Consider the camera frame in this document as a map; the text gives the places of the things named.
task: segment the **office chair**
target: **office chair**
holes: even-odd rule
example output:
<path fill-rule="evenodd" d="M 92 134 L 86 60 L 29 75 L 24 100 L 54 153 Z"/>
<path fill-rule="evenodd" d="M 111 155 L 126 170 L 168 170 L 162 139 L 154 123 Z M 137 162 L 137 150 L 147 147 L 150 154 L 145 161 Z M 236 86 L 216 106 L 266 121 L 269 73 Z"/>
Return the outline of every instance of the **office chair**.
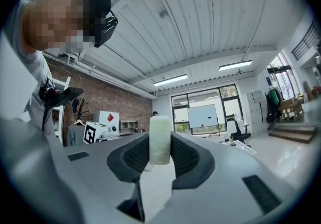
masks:
<path fill-rule="evenodd" d="M 226 119 L 226 121 L 234 121 L 234 123 L 235 123 L 236 133 L 231 134 L 231 136 L 232 136 L 234 141 L 235 140 L 239 140 L 242 143 L 244 143 L 244 140 L 251 136 L 251 133 L 247 133 L 247 126 L 248 125 L 244 125 L 245 133 L 242 134 L 242 132 L 241 132 L 241 130 L 239 128 L 239 125 L 237 124 L 237 121 L 233 117 Z"/>

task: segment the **white cylinder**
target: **white cylinder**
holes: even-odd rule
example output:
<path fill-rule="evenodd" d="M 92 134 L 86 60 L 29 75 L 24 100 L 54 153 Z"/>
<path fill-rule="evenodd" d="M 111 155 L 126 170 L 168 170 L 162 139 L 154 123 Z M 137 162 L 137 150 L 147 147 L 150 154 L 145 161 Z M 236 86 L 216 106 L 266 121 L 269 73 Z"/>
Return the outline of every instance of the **white cylinder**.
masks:
<path fill-rule="evenodd" d="M 171 154 L 171 119 L 154 116 L 149 121 L 149 163 L 166 165 Z"/>

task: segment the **white desk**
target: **white desk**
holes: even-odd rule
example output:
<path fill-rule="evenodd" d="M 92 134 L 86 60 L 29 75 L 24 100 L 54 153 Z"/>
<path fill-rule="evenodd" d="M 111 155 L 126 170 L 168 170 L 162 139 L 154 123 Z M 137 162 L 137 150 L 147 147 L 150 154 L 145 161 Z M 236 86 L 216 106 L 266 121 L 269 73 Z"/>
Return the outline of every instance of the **white desk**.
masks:
<path fill-rule="evenodd" d="M 246 153 L 248 153 L 250 155 L 255 155 L 256 154 L 255 150 L 253 150 L 251 147 L 248 147 L 247 145 L 243 144 L 241 141 L 236 140 L 234 142 L 236 143 L 236 146 L 231 146 L 231 147 L 235 147 L 235 148 L 238 148 L 240 150 L 243 150 L 244 152 L 246 152 Z M 230 142 L 225 142 L 225 143 L 222 143 L 222 144 L 223 145 L 228 145 L 229 143 Z"/>

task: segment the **wooden step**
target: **wooden step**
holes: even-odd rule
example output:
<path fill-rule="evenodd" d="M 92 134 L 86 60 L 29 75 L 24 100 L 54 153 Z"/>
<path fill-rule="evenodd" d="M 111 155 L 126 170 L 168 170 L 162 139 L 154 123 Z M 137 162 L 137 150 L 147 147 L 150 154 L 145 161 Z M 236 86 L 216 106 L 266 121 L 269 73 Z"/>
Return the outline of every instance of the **wooden step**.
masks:
<path fill-rule="evenodd" d="M 311 126 L 282 126 L 277 125 L 273 128 L 275 131 L 284 131 L 284 132 L 293 132 L 293 133 L 300 133 L 300 134 L 310 134 L 315 135 L 316 127 Z"/>
<path fill-rule="evenodd" d="M 269 132 L 269 136 L 308 144 L 314 137 L 314 134 L 303 134 L 303 133 L 274 130 Z"/>

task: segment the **corrugated ceiling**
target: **corrugated ceiling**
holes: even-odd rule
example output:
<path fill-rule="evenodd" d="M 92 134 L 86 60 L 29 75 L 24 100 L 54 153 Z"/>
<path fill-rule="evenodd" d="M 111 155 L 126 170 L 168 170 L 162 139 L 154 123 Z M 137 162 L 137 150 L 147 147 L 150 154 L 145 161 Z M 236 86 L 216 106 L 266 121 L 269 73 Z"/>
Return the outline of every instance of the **corrugated ceiling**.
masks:
<path fill-rule="evenodd" d="M 274 47 L 290 30 L 299 0 L 113 0 L 119 24 L 112 38 L 91 48 L 82 61 L 122 81 L 146 75 L 134 85 L 145 91 L 165 90 L 234 75 L 238 69 L 218 71 L 220 65 L 240 61 L 248 47 L 257 49 L 247 59 L 254 71 L 264 48 Z M 148 78 L 164 67 L 217 52 L 242 49 L 239 55 L 190 65 Z M 156 81 L 187 74 L 188 79 L 155 88 Z"/>

